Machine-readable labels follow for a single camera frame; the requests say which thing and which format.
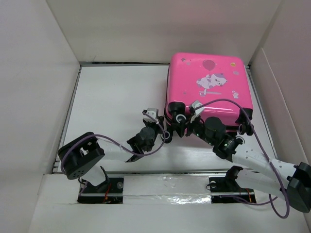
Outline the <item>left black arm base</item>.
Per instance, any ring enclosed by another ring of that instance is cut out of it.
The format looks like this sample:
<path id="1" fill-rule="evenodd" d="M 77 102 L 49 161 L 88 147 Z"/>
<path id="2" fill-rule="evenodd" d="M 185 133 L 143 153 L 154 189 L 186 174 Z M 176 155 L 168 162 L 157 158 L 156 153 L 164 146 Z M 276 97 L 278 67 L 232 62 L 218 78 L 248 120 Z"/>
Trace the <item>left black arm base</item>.
<path id="1" fill-rule="evenodd" d="M 123 204 L 123 177 L 110 177 L 98 186 L 79 178 L 77 202 L 81 204 Z"/>

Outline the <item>pink kids suitcase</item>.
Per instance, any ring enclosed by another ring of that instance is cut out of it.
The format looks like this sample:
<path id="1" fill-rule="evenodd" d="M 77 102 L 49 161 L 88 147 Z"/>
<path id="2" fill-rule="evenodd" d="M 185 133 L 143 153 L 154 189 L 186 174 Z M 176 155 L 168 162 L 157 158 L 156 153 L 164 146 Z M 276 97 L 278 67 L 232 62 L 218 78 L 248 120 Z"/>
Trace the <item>pink kids suitcase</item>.
<path id="1" fill-rule="evenodd" d="M 203 121 L 217 117 L 231 134 L 253 134 L 253 103 L 242 59 L 233 56 L 179 52 L 172 56 L 167 76 L 164 116 L 170 143 L 173 133 L 186 135 L 190 105 L 203 104 Z"/>

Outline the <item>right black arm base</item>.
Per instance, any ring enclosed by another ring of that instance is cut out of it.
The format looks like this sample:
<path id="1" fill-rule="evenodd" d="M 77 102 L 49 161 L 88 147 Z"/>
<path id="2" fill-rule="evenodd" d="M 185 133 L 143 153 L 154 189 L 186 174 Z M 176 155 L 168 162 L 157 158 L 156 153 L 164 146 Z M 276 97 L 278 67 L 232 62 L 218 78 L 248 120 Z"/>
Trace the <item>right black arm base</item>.
<path id="1" fill-rule="evenodd" d="M 206 189 L 211 193 L 211 202 L 257 203 L 253 189 L 240 188 L 236 182 L 225 177 L 209 177 Z"/>

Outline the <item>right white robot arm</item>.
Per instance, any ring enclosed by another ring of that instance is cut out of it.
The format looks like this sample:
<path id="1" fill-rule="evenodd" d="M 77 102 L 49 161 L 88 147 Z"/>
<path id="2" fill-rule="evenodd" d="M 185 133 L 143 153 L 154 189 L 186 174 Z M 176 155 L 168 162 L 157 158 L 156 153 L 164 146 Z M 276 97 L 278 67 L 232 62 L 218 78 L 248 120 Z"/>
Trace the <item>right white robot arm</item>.
<path id="1" fill-rule="evenodd" d="M 217 117 L 202 121 L 191 119 L 187 134 L 195 134 L 211 145 L 221 159 L 234 163 L 225 178 L 225 187 L 235 191 L 239 187 L 256 189 L 287 200 L 294 209 L 308 213 L 311 210 L 311 166 L 298 165 L 278 159 L 268 159 L 262 152 L 247 147 L 243 140 L 226 132 Z"/>

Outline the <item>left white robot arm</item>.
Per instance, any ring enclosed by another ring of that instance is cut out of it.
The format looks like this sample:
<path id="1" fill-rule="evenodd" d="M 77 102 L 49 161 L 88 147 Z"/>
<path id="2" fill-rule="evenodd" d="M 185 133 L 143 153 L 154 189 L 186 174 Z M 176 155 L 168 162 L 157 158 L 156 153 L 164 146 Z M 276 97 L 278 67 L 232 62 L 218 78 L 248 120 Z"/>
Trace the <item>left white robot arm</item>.
<path id="1" fill-rule="evenodd" d="M 131 147 L 130 149 L 108 136 L 93 132 L 85 133 L 58 150 L 61 171 L 69 180 L 78 180 L 91 171 L 105 156 L 104 149 L 101 148 L 98 142 L 99 138 L 105 139 L 118 146 L 121 150 L 130 153 L 132 156 L 127 160 L 128 163 L 153 155 L 164 145 L 162 143 L 155 151 L 152 151 L 157 136 L 165 136 L 163 120 L 164 117 L 162 116 L 147 121 L 143 120 L 145 127 L 127 141 Z"/>

